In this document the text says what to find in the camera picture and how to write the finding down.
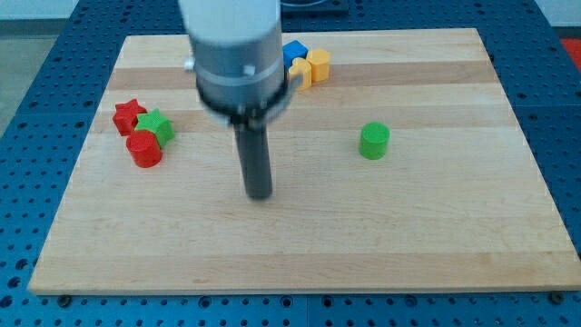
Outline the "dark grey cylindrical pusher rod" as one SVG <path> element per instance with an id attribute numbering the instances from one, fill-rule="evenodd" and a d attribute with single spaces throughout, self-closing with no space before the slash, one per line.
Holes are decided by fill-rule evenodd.
<path id="1" fill-rule="evenodd" d="M 245 192 L 252 200 L 265 200 L 272 194 L 267 130 L 237 124 L 234 133 Z"/>

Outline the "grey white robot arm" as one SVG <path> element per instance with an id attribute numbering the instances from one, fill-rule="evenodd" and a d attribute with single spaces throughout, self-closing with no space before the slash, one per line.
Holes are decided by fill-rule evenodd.
<path id="1" fill-rule="evenodd" d="M 285 70 L 277 0 L 180 0 L 200 99 L 235 133 L 247 196 L 272 194 L 267 127 L 301 78 Z"/>

